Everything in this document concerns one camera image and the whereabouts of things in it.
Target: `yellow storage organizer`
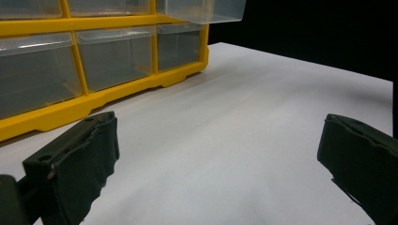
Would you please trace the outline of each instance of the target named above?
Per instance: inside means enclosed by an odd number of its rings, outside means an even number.
[[[158,69],[159,55],[157,38],[167,37],[166,35],[173,33],[173,29],[176,29],[178,24],[182,24],[183,21],[157,14],[156,1],[148,1],[150,12],[146,15],[75,18],[71,17],[70,15],[69,4],[67,0],[60,0],[62,16],[59,18],[55,18],[57,17],[57,13],[55,12],[49,17],[49,19],[35,19],[37,17],[35,15],[32,17],[34,20],[0,21],[0,39],[34,37],[35,35],[43,35],[44,37],[47,37],[47,34],[55,34],[55,38],[60,39],[59,43],[62,43],[62,47],[67,48],[71,52],[71,62],[76,67],[75,70],[78,76],[77,83],[80,85],[80,92],[76,94],[77,97],[73,97],[58,103],[50,103],[45,107],[35,109],[33,111],[22,112],[10,117],[0,118],[0,142],[32,130],[48,131],[61,127],[67,123],[88,116],[92,110],[103,106],[107,102],[146,90],[148,88],[158,86],[167,87],[175,83],[182,82],[187,76],[205,69],[208,60],[208,25],[205,25],[204,29],[200,29],[200,31],[198,31],[200,32],[198,61],[183,66],[171,67],[166,70]],[[168,28],[169,25],[165,25],[165,23],[172,23],[171,28]],[[87,85],[87,77],[84,74],[84,65],[82,59],[82,49],[84,48],[85,44],[84,38],[89,35],[93,35],[90,32],[87,33],[87,31],[105,29],[105,31],[110,30],[113,32],[114,30],[120,29],[122,30],[121,32],[125,32],[126,34],[130,35],[139,34],[139,32],[134,30],[136,27],[148,27],[151,25],[161,26],[161,31],[158,32],[157,35],[156,32],[154,32],[154,35],[150,36],[149,38],[149,44],[151,47],[151,54],[149,57],[151,57],[152,60],[150,69],[151,72],[145,75],[137,75],[141,77],[137,77],[138,80],[132,82],[123,82],[119,85],[105,89],[90,89]],[[194,30],[194,28],[189,25],[187,27],[188,29]],[[71,37],[70,41],[66,40],[68,35]],[[65,60],[64,58],[62,60],[58,60],[57,64],[60,62],[66,63],[66,65],[68,64],[68,60]],[[6,75],[5,71],[2,70],[0,65],[0,80],[2,76],[5,77]]]

